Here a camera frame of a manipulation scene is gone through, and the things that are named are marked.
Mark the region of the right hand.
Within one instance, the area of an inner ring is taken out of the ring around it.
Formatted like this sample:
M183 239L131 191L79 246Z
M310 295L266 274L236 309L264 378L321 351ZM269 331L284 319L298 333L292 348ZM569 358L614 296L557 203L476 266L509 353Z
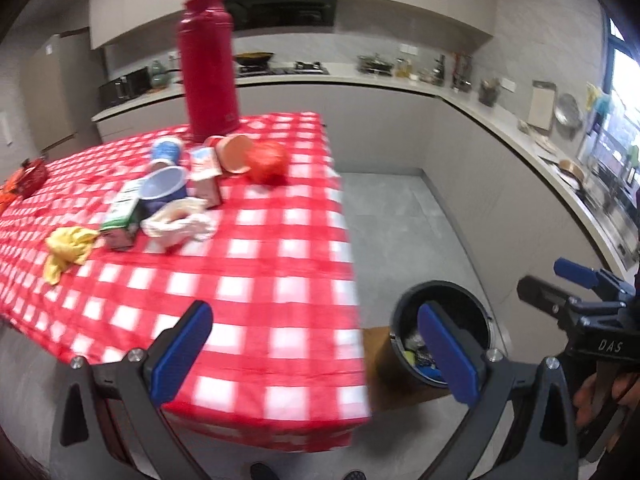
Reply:
M596 375L588 377L573 398L577 427L590 424L608 398L633 411L639 404L639 378L635 374L618 376L612 383L611 392L605 393L603 387L598 386Z

